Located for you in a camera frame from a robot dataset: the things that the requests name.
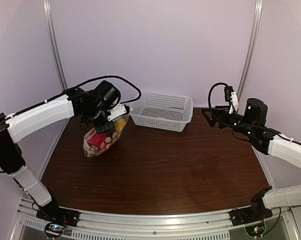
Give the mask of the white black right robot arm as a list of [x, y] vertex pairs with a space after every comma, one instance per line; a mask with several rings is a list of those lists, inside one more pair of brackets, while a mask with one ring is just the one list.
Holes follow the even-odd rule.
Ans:
[[268, 106], [263, 101], [249, 98], [243, 115], [233, 107], [207, 107], [201, 113], [211, 127], [218, 125], [244, 135], [270, 180], [270, 189], [252, 197], [247, 217], [257, 221], [274, 208], [301, 207], [301, 143], [266, 127]]

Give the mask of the clear zip top bag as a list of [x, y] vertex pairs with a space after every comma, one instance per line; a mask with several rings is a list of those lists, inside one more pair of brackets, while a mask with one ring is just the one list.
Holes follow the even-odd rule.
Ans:
[[92, 128], [83, 137], [83, 153], [87, 158], [94, 158], [105, 153], [115, 144], [122, 135], [124, 128], [129, 120], [130, 115], [123, 115], [113, 121], [114, 128], [97, 133], [95, 128]]

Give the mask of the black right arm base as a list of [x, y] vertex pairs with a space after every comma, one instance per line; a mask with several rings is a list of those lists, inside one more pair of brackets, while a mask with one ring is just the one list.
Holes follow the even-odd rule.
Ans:
[[230, 220], [233, 226], [247, 225], [254, 222], [261, 222], [273, 216], [270, 209], [262, 211], [254, 210], [251, 206], [244, 208], [233, 208], [229, 212]]

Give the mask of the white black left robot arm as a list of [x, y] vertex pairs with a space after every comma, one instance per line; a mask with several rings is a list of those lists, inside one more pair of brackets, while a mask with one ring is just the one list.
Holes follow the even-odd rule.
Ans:
[[51, 222], [58, 222], [63, 212], [25, 160], [25, 140], [75, 117], [80, 118], [81, 126], [93, 125], [97, 133], [105, 133], [115, 127], [116, 119], [129, 112], [130, 108], [120, 99], [121, 92], [103, 80], [92, 90], [72, 87], [23, 110], [0, 114], [0, 168]]

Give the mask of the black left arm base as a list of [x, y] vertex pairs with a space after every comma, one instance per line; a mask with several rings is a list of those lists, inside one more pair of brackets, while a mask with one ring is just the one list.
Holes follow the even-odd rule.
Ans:
[[38, 219], [67, 227], [76, 227], [78, 225], [79, 215], [80, 213], [77, 210], [62, 208], [53, 202], [41, 206], [36, 213]]

